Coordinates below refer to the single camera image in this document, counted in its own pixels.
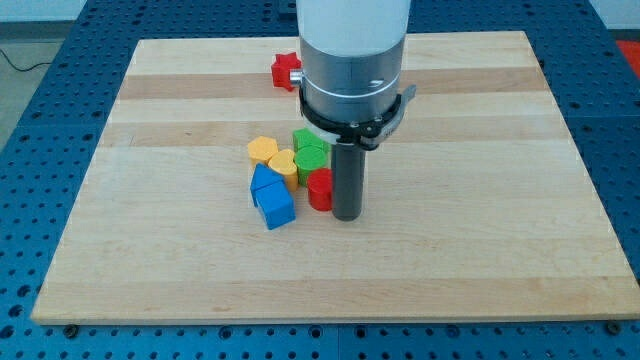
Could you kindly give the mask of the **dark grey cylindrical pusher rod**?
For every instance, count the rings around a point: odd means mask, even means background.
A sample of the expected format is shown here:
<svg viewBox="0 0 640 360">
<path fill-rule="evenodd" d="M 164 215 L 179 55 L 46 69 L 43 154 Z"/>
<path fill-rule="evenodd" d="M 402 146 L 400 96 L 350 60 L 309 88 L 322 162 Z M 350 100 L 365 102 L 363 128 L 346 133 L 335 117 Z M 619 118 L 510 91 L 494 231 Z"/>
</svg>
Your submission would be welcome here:
<svg viewBox="0 0 640 360">
<path fill-rule="evenodd" d="M 332 213 L 338 220 L 353 221 L 361 214 L 365 159 L 356 145 L 332 146 Z"/>
</svg>

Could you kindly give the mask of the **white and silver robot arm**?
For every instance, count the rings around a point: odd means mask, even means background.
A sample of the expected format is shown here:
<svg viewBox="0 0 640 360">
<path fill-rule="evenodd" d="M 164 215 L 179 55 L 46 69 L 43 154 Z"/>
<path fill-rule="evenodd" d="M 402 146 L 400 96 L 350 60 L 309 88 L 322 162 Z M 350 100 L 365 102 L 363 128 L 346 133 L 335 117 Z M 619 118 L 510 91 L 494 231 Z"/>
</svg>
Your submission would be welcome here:
<svg viewBox="0 0 640 360">
<path fill-rule="evenodd" d="M 366 154 L 399 127 L 416 94 L 399 88 L 411 0 L 298 0 L 302 67 L 292 71 L 307 128 L 331 146 L 332 213 L 362 211 Z"/>
</svg>

